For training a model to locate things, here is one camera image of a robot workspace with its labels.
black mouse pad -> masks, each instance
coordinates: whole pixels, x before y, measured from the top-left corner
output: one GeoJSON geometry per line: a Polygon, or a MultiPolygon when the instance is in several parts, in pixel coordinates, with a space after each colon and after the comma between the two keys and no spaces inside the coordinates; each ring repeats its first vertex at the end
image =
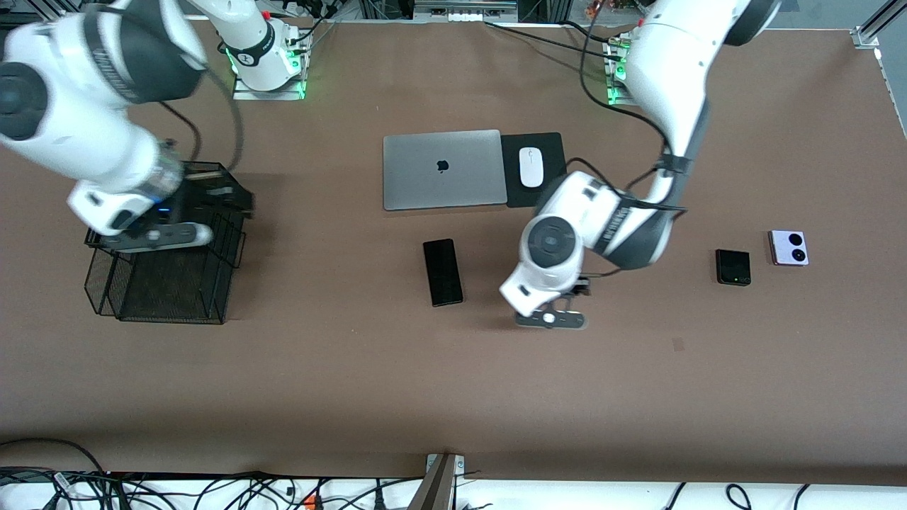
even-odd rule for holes
{"type": "Polygon", "coordinates": [[[504,157],[504,180],[507,183],[507,207],[535,207],[548,183],[567,173],[564,147],[559,132],[505,134],[501,137],[504,157]],[[541,186],[527,188],[520,182],[520,149],[534,147],[541,151],[545,176],[541,186]]]}

white robotic arm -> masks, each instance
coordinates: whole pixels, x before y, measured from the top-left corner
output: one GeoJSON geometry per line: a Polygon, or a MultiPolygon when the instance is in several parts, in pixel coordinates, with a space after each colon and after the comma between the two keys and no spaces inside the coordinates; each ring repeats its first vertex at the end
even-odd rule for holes
{"type": "MultiPolygon", "coordinates": [[[[266,21],[254,0],[192,3],[239,56],[234,64],[251,88],[277,88],[298,73],[287,57],[295,27],[266,21]]],[[[104,236],[120,234],[178,190],[183,177],[180,157],[130,123],[126,108],[192,95],[205,66],[177,0],[119,0],[19,27],[0,64],[0,142],[76,179],[67,201],[75,214],[104,236]]],[[[181,231],[192,239],[169,247],[211,237],[205,225],[181,231]]]]}
{"type": "Polygon", "coordinates": [[[640,200],[583,172],[551,184],[523,231],[520,263],[501,293],[524,317],[568,292],[587,248],[622,270],[655,263],[708,123],[706,78],[722,44],[741,45],[780,0],[658,0],[637,30],[624,84],[665,136],[649,195],[640,200]]]}

black smartphone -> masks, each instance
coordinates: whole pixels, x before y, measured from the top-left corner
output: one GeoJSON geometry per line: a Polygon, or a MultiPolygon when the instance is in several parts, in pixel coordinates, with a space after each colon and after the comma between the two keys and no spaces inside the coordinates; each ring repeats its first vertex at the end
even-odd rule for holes
{"type": "Polygon", "coordinates": [[[745,287],[753,279],[749,274],[749,253],[745,251],[715,250],[718,266],[718,283],[745,287]]]}
{"type": "Polygon", "coordinates": [[[442,307],[463,302],[460,271],[456,267],[454,240],[429,240],[422,243],[425,268],[428,269],[428,289],[432,292],[432,306],[442,307]]]}

laptop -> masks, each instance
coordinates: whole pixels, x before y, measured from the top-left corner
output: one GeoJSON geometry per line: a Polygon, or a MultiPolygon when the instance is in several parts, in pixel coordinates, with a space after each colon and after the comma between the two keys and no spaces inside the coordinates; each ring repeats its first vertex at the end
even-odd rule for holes
{"type": "Polygon", "coordinates": [[[507,202],[501,132],[385,137],[385,210],[507,202]]]}

brown table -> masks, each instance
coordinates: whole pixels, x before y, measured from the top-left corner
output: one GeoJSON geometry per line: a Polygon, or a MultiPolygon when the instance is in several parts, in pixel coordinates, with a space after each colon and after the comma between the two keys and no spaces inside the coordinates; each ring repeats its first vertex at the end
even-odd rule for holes
{"type": "MultiPolygon", "coordinates": [[[[498,294],[530,210],[382,210],[388,134],[556,131],[614,181],[647,168],[656,135],[577,63],[478,24],[336,28],[305,101],[241,105],[258,216],[222,327],[94,316],[72,182],[3,152],[0,436],[112,470],[402,476],[452,449],[484,476],[907,483],[907,143],[846,32],[719,55],[690,213],[658,264],[577,301],[585,331],[519,329],[498,294]],[[773,266],[771,229],[804,230],[811,265],[773,266]],[[433,309],[421,244],[446,237],[466,301],[433,309]],[[718,285],[716,248],[750,251],[754,283],[718,285]]],[[[228,160],[213,85],[175,105],[228,160]]],[[[188,152],[162,109],[130,115],[188,152]]]]}

